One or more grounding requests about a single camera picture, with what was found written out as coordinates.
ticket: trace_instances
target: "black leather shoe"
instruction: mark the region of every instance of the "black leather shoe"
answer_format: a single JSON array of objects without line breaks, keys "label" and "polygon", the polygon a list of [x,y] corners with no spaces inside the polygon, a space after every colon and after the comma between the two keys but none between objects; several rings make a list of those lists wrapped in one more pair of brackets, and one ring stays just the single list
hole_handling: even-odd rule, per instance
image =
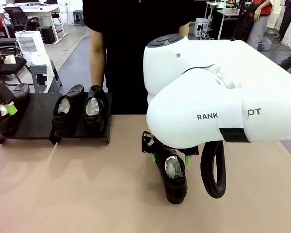
[{"label": "black leather shoe", "polygon": [[30,90],[26,83],[21,83],[12,91],[15,98],[14,106],[17,112],[14,115],[6,114],[1,116],[0,111],[0,134],[9,136],[14,134],[30,102]]},{"label": "black leather shoe", "polygon": [[[95,98],[97,100],[99,112],[96,115],[89,116],[86,113],[86,105],[89,101]],[[108,105],[106,93],[98,85],[92,86],[88,91],[88,97],[84,104],[84,120],[85,125],[90,134],[97,134],[102,131],[106,118],[106,109]]]},{"label": "black leather shoe", "polygon": [[[66,98],[69,102],[70,108],[67,113],[58,113],[59,105],[62,100]],[[78,123],[78,116],[82,111],[84,102],[84,87],[81,84],[75,85],[67,94],[59,97],[53,111],[53,126],[58,133],[69,133],[75,129]]]},{"label": "black leather shoe", "polygon": [[[183,172],[183,177],[177,177],[171,179],[165,170],[165,162],[168,157],[176,156],[180,163],[181,171]],[[168,201],[172,204],[180,204],[184,201],[186,193],[188,191],[188,185],[185,177],[185,165],[183,160],[177,156],[175,150],[171,149],[160,149],[155,153],[155,162],[161,172],[161,176],[164,182],[166,197]]]}]

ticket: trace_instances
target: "black t-shirt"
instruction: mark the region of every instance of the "black t-shirt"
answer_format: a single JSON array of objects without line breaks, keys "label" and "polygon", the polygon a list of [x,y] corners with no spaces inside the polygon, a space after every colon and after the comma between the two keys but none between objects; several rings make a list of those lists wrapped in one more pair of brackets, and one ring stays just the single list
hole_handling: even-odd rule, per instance
[{"label": "black t-shirt", "polygon": [[143,77],[146,45],[178,33],[192,19],[193,0],[83,0],[87,27],[103,33],[105,75],[114,114],[145,114]]}]

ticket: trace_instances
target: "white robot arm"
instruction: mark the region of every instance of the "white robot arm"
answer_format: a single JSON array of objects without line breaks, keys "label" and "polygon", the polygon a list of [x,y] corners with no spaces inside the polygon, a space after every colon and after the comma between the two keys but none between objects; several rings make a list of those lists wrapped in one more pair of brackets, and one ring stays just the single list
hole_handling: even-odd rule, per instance
[{"label": "white robot arm", "polygon": [[149,43],[144,77],[147,124],[165,145],[291,140],[291,83],[241,87],[215,64],[196,59],[184,36]]}]

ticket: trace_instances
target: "red shirt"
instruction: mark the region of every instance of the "red shirt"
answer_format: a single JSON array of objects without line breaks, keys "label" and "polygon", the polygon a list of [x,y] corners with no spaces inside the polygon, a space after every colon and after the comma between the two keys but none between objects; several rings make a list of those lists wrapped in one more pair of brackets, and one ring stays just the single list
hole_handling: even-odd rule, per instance
[{"label": "red shirt", "polygon": [[[266,0],[253,0],[253,4],[260,6],[261,4],[265,3]],[[272,4],[269,4],[267,6],[265,6],[262,10],[261,10],[261,16],[269,16],[272,12]]]}]

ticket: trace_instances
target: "black shoe stand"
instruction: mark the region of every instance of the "black shoe stand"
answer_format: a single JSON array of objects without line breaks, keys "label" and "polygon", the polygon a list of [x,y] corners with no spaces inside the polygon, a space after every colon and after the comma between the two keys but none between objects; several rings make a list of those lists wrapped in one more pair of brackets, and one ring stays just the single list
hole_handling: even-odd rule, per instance
[{"label": "black shoe stand", "polygon": [[55,104],[62,94],[31,93],[30,103],[15,133],[0,134],[0,144],[8,139],[39,140],[48,139],[56,144],[52,116]]},{"label": "black shoe stand", "polygon": [[57,139],[57,141],[60,141],[62,138],[100,138],[100,139],[106,139],[107,142],[109,143],[110,142],[110,129],[111,129],[111,123],[112,123],[112,116],[111,116],[112,94],[106,93],[106,96],[108,100],[107,117],[106,117],[104,128],[99,134],[88,133],[85,126],[85,122],[84,122],[84,112],[82,111],[77,119],[78,123],[75,127],[75,130],[67,134],[58,134],[57,132],[55,132],[54,137]]}]

